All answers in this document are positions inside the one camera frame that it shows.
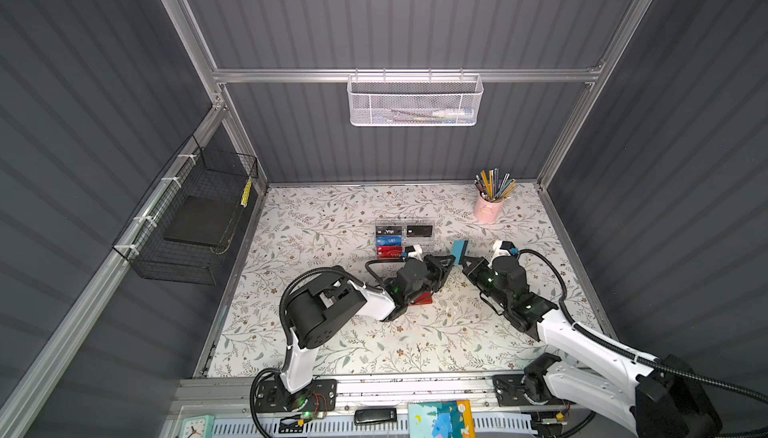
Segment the red card holder wallet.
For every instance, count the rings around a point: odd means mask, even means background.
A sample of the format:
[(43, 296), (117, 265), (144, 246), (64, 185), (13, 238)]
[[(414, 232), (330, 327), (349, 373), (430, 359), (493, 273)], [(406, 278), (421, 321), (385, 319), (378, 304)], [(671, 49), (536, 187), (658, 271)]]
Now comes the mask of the red card holder wallet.
[(418, 298), (416, 298), (412, 302), (412, 305), (427, 305), (432, 303), (433, 303), (432, 293), (425, 292), (422, 295), (420, 295)]

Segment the blue credit card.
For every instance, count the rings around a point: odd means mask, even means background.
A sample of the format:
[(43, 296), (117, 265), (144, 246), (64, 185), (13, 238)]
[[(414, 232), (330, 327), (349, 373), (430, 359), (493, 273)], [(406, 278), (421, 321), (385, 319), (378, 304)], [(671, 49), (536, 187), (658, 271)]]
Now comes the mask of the blue credit card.
[(468, 240), (456, 240), (453, 242), (451, 255), (454, 257), (454, 264), (460, 265), (469, 247)]

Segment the clear plastic organizer box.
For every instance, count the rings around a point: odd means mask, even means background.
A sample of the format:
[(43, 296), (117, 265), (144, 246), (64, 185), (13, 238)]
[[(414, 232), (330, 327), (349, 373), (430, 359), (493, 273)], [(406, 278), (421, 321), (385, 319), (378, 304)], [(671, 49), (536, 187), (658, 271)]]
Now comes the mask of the clear plastic organizer box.
[(408, 247), (435, 249), (437, 225), (427, 218), (380, 218), (374, 222), (374, 250), (380, 259), (405, 256)]

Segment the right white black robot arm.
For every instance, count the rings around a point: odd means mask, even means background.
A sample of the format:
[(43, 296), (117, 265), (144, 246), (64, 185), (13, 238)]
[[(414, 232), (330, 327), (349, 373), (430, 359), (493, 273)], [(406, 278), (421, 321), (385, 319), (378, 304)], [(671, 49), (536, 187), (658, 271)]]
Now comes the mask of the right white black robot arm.
[(628, 348), (572, 320), (563, 302), (530, 290), (515, 254), (492, 260), (461, 258), (463, 274), (482, 301), (514, 329), (577, 360), (544, 353), (524, 369), (522, 386), (533, 404), (576, 402), (638, 437), (714, 437), (722, 421), (690, 367)]

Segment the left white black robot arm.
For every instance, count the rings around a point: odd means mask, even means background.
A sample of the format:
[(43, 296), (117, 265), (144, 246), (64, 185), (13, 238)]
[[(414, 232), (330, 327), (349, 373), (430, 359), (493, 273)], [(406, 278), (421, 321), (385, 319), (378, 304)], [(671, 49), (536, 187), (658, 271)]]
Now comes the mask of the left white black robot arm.
[(309, 270), (285, 289), (278, 306), (286, 337), (285, 361), (279, 383), (296, 394), (313, 379), (318, 349), (352, 318), (363, 316), (391, 322), (402, 316), (423, 295), (438, 292), (453, 268), (453, 255), (420, 255), (412, 250), (395, 261), (396, 276), (369, 285), (340, 265)]

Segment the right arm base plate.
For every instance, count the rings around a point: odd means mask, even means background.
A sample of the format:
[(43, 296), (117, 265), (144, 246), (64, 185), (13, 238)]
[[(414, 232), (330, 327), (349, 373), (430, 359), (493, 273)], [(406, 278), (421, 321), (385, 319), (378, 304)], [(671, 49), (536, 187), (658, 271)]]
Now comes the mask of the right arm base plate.
[(570, 401), (557, 398), (542, 379), (525, 373), (493, 375), (492, 385), (500, 406), (571, 406)]

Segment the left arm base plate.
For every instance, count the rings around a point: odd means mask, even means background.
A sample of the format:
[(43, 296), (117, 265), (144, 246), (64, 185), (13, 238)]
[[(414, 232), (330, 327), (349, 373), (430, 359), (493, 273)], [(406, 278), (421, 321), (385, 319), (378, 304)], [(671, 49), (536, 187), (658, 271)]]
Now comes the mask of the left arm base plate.
[(257, 413), (329, 412), (335, 409), (338, 381), (315, 379), (296, 392), (289, 392), (279, 378), (253, 383), (250, 404)]

